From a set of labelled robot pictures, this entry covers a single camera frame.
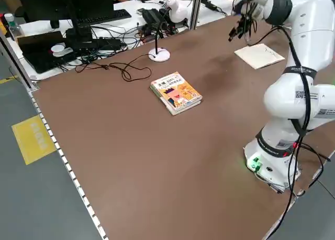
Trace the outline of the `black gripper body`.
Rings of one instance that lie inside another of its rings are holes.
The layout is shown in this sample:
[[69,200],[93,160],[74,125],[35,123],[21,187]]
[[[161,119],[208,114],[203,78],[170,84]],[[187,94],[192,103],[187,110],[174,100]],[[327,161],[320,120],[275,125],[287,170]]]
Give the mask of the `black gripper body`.
[[246,14],[240,14],[241,18],[238,21],[238,28],[257,28],[258,23],[255,19]]

